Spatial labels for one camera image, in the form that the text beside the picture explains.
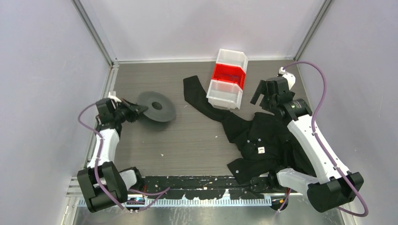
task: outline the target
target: white wall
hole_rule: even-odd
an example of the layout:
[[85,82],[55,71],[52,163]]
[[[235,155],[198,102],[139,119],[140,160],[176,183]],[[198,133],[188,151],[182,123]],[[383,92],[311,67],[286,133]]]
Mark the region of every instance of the white wall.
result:
[[82,0],[118,60],[293,57],[322,0]]
[[0,21],[0,224],[56,225],[109,66],[69,0],[2,0]]
[[[398,2],[335,1],[304,53],[327,76],[328,92],[318,124],[352,172],[365,179],[360,193],[369,216],[358,224],[398,221]],[[312,105],[321,79],[300,66]],[[359,202],[354,209],[363,212]]]

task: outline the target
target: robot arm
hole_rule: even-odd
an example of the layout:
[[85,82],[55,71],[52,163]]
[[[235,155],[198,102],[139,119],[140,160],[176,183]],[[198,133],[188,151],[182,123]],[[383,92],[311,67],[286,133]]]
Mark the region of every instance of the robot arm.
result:
[[98,172],[101,183],[120,203],[127,201],[127,191],[130,187],[140,189],[142,185],[141,175],[135,167],[127,168],[119,172],[113,160],[115,158],[116,146],[122,132],[122,123],[125,121],[135,122],[138,115],[148,109],[119,99],[114,95],[96,102],[98,110],[96,130],[102,136],[102,148],[100,148],[101,137],[96,135],[97,141],[91,161],[87,168],[77,173],[77,180],[82,190],[83,197],[90,212],[96,212],[115,205],[100,187],[94,176],[94,167],[97,157]]
[[[310,108],[302,99],[293,100],[295,93],[290,89],[294,83],[294,75],[281,68],[278,77],[260,81],[251,103],[256,104],[260,94],[264,95],[260,106],[262,109],[272,112],[287,124],[287,128],[301,144],[316,173],[316,177],[313,177],[299,173],[292,168],[285,168],[278,171],[276,179],[273,178],[273,180],[277,180],[282,187],[291,188],[307,196],[317,211],[325,212],[352,202],[355,194],[333,166],[313,135]],[[336,156],[318,128],[317,134],[337,162],[337,167],[359,190],[363,184],[361,174],[349,171],[348,167]]]

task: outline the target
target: black rubber disc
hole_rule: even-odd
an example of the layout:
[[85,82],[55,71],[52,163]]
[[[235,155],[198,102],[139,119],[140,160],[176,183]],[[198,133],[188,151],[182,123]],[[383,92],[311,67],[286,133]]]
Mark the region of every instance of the black rubber disc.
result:
[[151,120],[168,122],[176,117],[176,107],[166,96],[154,92],[142,92],[137,98],[137,105],[144,105],[148,110],[143,114]]

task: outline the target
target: plastic bin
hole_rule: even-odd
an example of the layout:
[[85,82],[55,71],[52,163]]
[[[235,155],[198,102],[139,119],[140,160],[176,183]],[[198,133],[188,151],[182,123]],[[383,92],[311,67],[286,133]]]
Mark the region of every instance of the plastic bin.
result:
[[243,52],[220,49],[218,52],[216,64],[240,67],[246,73],[249,60]]
[[211,80],[207,98],[212,106],[240,109],[243,91],[236,83]]
[[241,67],[216,64],[213,72],[213,80],[236,83],[243,90],[246,74]]

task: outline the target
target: white plastic bin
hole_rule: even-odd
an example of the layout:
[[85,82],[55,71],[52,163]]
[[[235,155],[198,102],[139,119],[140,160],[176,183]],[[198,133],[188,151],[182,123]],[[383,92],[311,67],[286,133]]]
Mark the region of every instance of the white plastic bin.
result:
[[240,109],[242,94],[242,89],[235,83],[211,80],[206,97],[212,106]]
[[220,48],[216,63],[228,66],[241,67],[246,73],[249,60],[243,52],[232,51]]

